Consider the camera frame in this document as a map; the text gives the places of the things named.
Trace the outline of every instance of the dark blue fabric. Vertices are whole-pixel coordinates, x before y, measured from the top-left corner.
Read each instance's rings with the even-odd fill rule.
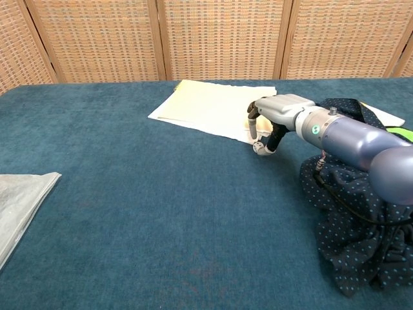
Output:
[[[413,80],[232,81],[406,118]],[[177,82],[19,87],[0,97],[0,173],[59,183],[0,273],[0,309],[410,309],[409,287],[343,296],[287,134],[277,153],[148,119]]]

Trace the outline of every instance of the stack of paper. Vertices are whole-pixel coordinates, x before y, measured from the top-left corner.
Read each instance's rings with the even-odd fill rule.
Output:
[[[259,98],[276,94],[275,87],[240,87],[184,79],[149,118],[253,144],[268,136],[272,126],[266,118],[258,117],[257,139],[253,140],[247,108]]]

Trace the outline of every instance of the polka dot fabric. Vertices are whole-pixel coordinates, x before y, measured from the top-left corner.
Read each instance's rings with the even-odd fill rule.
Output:
[[[377,117],[355,99],[326,99],[318,104],[339,113],[385,129]],[[364,285],[388,289],[413,283],[413,226],[372,225],[350,213],[317,185],[312,173],[319,156],[303,162],[300,180],[308,201],[325,212],[316,227],[318,251],[334,266],[339,290],[352,296]],[[383,201],[368,183],[367,173],[327,156],[321,171],[323,179],[353,210],[365,218],[396,222],[409,218],[412,206]]]

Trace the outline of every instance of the robotic arm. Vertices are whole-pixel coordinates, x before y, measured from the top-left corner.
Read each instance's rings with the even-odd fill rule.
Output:
[[[253,146],[261,156],[273,154],[287,132],[361,171],[368,172],[373,190],[385,201],[413,205],[413,145],[376,127],[327,110],[293,94],[252,102],[248,109],[250,134],[256,139],[256,119],[273,124],[267,145]]]

